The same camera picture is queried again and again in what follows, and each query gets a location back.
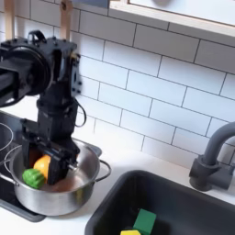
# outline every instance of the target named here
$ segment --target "kitchen backsplash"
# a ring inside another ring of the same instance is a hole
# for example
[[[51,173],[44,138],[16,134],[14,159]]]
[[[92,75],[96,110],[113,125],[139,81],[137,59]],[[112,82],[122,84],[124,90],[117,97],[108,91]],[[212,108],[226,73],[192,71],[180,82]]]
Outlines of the kitchen backsplash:
[[[16,0],[17,36],[40,29],[59,37],[59,3]],[[0,11],[4,40],[3,0]],[[235,120],[234,38],[83,4],[74,6],[71,30],[82,55],[77,98],[89,116],[74,137],[90,135],[190,168],[212,134]],[[35,120],[36,100],[2,110]],[[233,138],[219,159],[231,164],[234,151]]]

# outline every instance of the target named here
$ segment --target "yellow object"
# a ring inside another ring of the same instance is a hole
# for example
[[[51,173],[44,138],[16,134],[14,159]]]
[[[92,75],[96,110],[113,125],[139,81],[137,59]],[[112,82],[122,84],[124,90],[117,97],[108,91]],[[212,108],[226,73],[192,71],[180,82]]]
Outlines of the yellow object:
[[[121,231],[121,235],[141,235],[137,230]]]
[[[50,164],[50,156],[44,155],[35,162],[33,169],[39,170],[44,175],[46,180],[48,180],[49,164]]]

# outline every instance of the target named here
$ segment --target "sink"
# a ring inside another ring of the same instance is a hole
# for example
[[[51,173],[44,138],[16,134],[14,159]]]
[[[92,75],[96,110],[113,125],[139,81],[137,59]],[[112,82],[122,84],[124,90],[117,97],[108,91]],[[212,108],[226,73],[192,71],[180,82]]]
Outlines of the sink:
[[[140,208],[157,215],[151,235],[234,235],[235,206],[143,171],[123,174],[88,221],[85,235],[120,235]]]

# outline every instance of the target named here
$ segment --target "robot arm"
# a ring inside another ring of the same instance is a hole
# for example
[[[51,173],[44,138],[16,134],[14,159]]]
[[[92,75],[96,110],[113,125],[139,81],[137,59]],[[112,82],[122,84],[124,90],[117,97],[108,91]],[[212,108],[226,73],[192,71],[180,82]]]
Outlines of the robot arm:
[[[25,95],[39,95],[37,123],[22,121],[22,157],[25,167],[31,168],[42,154],[49,154],[50,185],[75,167],[80,152],[71,139],[79,106],[71,93],[79,63],[75,49],[76,44],[45,39],[40,31],[0,47],[0,107],[11,106]]]

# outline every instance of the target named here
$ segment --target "cabinet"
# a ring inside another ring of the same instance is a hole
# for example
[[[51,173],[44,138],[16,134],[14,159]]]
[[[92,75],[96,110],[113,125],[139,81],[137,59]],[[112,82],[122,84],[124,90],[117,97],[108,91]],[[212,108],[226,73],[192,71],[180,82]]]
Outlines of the cabinet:
[[[235,37],[234,0],[111,0],[110,8]]]

